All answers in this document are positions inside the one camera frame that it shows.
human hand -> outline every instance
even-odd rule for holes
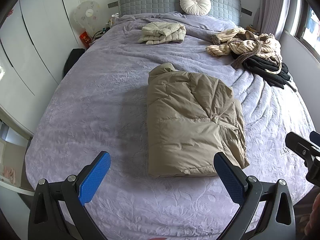
[[[313,206],[312,206],[312,213],[310,215],[310,219],[306,227],[304,228],[304,233],[306,236],[310,233],[311,229],[313,228],[314,224],[317,223],[318,218],[320,216],[320,193],[317,195]]]

wardrobe door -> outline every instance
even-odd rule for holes
[[[30,38],[57,83],[72,49],[79,48],[62,0],[20,0]]]
[[[19,2],[0,29],[0,105],[20,126],[35,133],[58,84],[25,28]]]
[[[83,32],[85,32],[85,29],[83,29],[78,23],[76,23],[73,18],[73,14],[79,4],[80,0],[63,0],[63,5],[66,10],[72,31],[75,34],[76,40],[79,46],[85,49],[86,47],[84,46],[82,40],[79,37]]]

round white pillow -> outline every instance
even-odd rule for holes
[[[180,0],[180,6],[191,15],[206,15],[211,10],[210,0]]]

window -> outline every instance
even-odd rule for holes
[[[320,61],[320,21],[305,0],[296,37]]]

folded down jacket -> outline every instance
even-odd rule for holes
[[[139,43],[146,41],[146,45],[156,45],[164,42],[183,42],[186,27],[181,23],[152,22],[142,28]]]
[[[242,169],[249,165],[242,108],[231,88],[170,63],[153,69],[148,84],[149,174],[217,175],[217,152]]]

